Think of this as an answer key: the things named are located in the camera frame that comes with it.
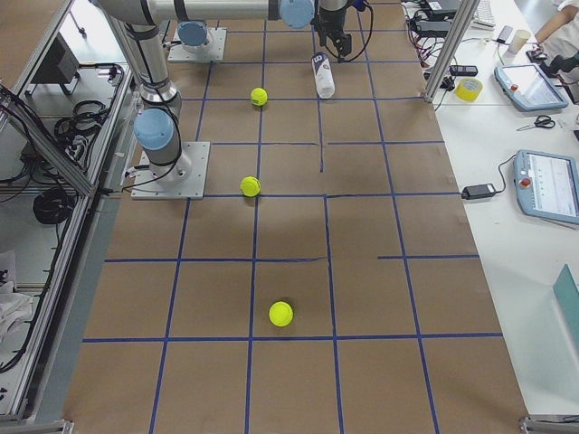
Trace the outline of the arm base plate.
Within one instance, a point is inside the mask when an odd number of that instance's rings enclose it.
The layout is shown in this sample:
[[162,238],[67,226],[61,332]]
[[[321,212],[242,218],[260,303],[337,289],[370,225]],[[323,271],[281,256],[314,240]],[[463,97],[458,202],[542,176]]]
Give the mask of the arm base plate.
[[206,40],[200,45],[182,44],[178,31],[169,50],[167,61],[172,63],[207,63],[223,61],[227,29],[210,27],[207,29]]
[[135,183],[130,196],[134,200],[177,200],[204,197],[207,167],[210,155],[209,142],[183,142],[182,154],[176,166],[163,178],[169,168],[152,165],[137,171]]

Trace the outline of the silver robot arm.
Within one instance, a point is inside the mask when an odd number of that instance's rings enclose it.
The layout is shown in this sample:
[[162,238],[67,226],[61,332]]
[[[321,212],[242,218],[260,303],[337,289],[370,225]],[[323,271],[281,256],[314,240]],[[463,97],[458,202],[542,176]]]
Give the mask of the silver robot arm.
[[100,1],[107,17],[121,22],[125,54],[140,78],[139,94],[146,108],[165,109],[177,116],[181,95],[169,78],[159,39],[159,25],[177,23],[178,42],[203,49],[213,44],[209,20],[281,20],[292,29],[311,25],[319,42],[332,42],[335,56],[344,61],[352,51],[351,36],[344,32],[350,8],[365,10],[361,1]]
[[184,45],[197,47],[211,43],[209,30],[203,21],[181,22],[178,24],[176,32]]

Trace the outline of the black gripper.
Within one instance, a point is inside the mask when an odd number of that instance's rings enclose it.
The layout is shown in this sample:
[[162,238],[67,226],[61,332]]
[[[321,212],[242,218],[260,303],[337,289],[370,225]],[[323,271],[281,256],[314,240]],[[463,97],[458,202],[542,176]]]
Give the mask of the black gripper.
[[337,51],[337,60],[346,62],[352,52],[352,36],[345,33],[346,11],[319,11],[314,17],[314,30],[320,47],[328,48],[332,42]]

